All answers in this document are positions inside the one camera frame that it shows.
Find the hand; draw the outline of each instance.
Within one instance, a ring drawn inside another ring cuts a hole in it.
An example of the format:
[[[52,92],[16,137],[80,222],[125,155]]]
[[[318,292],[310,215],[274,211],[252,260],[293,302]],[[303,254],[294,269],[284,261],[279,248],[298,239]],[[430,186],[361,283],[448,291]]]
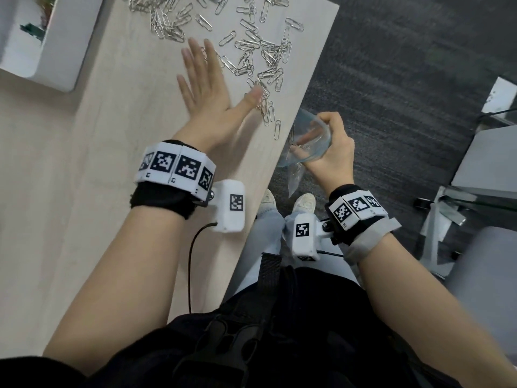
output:
[[[327,152],[315,161],[304,162],[327,194],[347,183],[354,183],[354,147],[355,143],[345,132],[343,120],[339,113],[323,112],[317,115],[330,125],[332,141]]]
[[[214,46],[205,39],[208,62],[194,38],[189,39],[189,46],[190,50],[184,48],[181,54],[191,88],[183,76],[178,75],[177,79],[190,121],[173,138],[207,153],[236,133],[263,92],[262,87],[255,86],[232,108]]]

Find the light blue jeans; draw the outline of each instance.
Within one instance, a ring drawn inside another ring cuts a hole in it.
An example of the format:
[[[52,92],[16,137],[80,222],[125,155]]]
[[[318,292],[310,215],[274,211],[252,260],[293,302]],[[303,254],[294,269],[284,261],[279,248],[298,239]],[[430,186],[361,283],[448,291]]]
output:
[[[294,219],[298,214],[300,213],[288,215],[284,219],[274,208],[257,216],[242,249],[223,302],[258,280],[262,253],[280,254],[282,233],[286,240],[292,239]],[[343,251],[337,245],[333,245],[329,238],[322,240],[321,250],[343,254]],[[301,261],[292,256],[284,256],[282,265],[292,265],[294,268],[311,267],[357,283],[350,266],[342,257],[329,254],[321,254],[320,257],[319,261]]]

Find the person's left hand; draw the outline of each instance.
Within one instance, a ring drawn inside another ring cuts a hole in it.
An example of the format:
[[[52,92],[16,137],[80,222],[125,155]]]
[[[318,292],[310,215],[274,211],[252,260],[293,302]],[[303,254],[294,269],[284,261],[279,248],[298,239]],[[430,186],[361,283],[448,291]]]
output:
[[[189,45],[190,50],[184,48],[181,54],[191,88],[182,75],[177,78],[190,121],[173,138],[207,153],[235,134],[244,118],[260,101],[263,91],[262,87],[255,86],[232,108],[212,43],[205,39],[208,62],[194,38],[189,39]]]

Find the light wood tabletop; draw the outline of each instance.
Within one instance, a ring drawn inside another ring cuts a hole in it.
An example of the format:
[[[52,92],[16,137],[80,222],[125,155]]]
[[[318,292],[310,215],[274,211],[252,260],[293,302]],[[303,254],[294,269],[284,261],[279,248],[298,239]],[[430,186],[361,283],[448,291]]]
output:
[[[241,1],[229,0],[220,16],[203,11],[214,31],[193,21],[187,35],[216,44],[231,30],[243,36],[235,12]],[[257,7],[260,13],[262,4]],[[271,95],[282,121],[280,139],[274,140],[274,125],[263,126],[257,112],[233,142],[210,153],[216,181],[232,178],[246,186],[246,225],[242,233],[207,230],[198,237],[194,312],[213,310],[222,300],[337,10],[325,0],[291,0],[287,9],[269,8],[265,24],[257,19],[264,38],[276,43],[286,16],[303,22],[305,30],[291,29],[283,87]],[[176,82],[184,71],[182,45],[153,36],[148,19],[121,0],[105,0],[72,93],[0,72],[2,357],[41,354],[127,215],[143,150],[170,138],[188,119]],[[235,63],[242,53],[231,43],[217,50]],[[265,69],[263,61],[255,56],[255,74]],[[228,69],[224,74],[237,103],[249,90],[246,77]],[[187,222],[170,318],[188,311],[188,248],[212,214],[210,207],[198,208]]]

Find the forearm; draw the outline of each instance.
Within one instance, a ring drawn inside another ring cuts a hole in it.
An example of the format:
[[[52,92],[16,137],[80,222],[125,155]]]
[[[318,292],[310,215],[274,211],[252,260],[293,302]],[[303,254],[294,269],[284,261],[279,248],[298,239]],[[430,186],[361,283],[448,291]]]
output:
[[[517,386],[517,372],[492,337],[393,235],[359,269],[379,318],[423,362],[464,387]]]
[[[184,218],[135,207],[65,313],[43,355],[91,373],[165,326]]]

